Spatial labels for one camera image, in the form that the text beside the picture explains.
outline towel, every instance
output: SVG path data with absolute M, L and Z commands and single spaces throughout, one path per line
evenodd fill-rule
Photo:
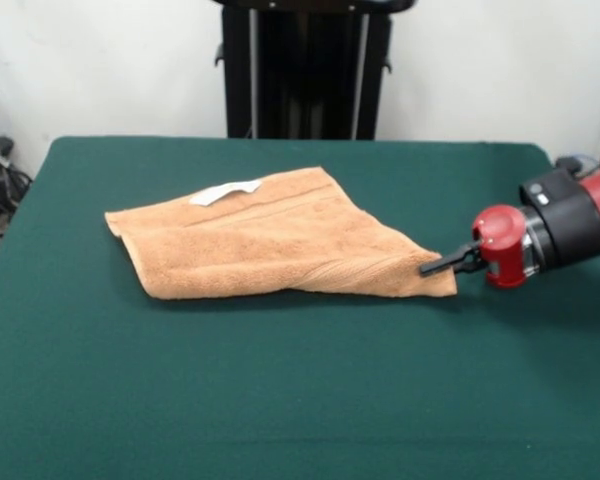
M 360 210 L 321 167 L 105 213 L 146 293 L 162 300 L 283 289 L 382 297 L 455 295 L 440 258 Z

